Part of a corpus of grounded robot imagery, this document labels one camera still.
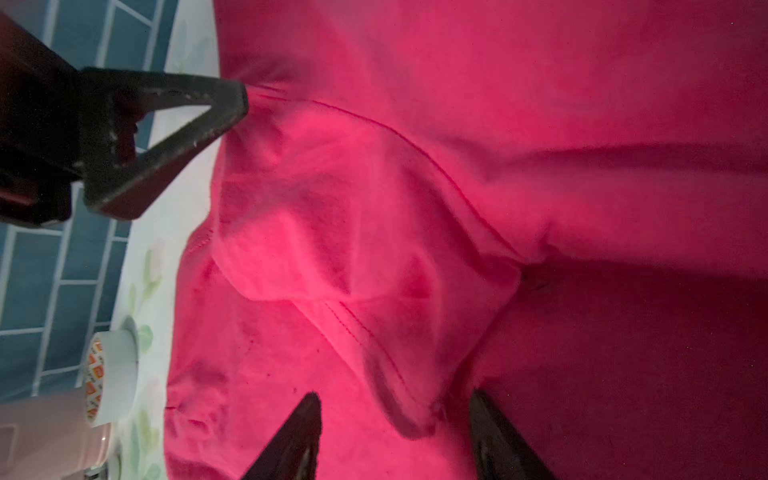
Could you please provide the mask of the white adhesive tape roll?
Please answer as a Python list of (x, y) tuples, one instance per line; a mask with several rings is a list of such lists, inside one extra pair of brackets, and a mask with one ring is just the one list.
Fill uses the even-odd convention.
[(123, 419), (133, 408), (139, 351), (130, 330), (96, 333), (84, 365), (85, 414), (92, 427)]

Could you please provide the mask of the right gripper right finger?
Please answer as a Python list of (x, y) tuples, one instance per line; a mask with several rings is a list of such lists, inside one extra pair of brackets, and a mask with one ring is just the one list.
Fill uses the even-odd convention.
[(482, 390), (469, 401), (470, 433), (480, 480), (555, 480), (522, 435)]

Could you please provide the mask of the pink t shirt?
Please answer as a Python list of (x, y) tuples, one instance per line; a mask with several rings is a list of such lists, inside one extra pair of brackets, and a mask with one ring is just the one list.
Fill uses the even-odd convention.
[(559, 479), (767, 475), (763, 1), (218, 1), (248, 115), (190, 237), (172, 479), (305, 393), (321, 479), (471, 479), (484, 391)]

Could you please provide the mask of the pink pencil cup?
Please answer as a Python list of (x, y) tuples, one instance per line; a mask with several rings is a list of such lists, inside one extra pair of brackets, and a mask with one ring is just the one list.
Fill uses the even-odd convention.
[(102, 465), (111, 426), (91, 426), (82, 388), (1, 405), (1, 477), (62, 479)]

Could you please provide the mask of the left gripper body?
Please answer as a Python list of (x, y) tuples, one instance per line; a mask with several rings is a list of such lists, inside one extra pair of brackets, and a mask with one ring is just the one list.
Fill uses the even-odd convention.
[(72, 215), (79, 72), (1, 15), (1, 221), (25, 228)]

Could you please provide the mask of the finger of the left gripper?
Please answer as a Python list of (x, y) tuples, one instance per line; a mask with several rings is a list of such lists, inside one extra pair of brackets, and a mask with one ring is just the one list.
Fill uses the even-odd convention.
[(248, 113), (239, 81), (86, 68), (79, 75), (78, 165), (94, 214), (136, 220)]

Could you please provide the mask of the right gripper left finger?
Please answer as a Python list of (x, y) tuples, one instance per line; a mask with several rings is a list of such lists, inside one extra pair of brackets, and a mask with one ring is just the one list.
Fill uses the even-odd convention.
[(321, 400), (317, 393), (309, 392), (241, 479), (314, 480), (321, 433)]

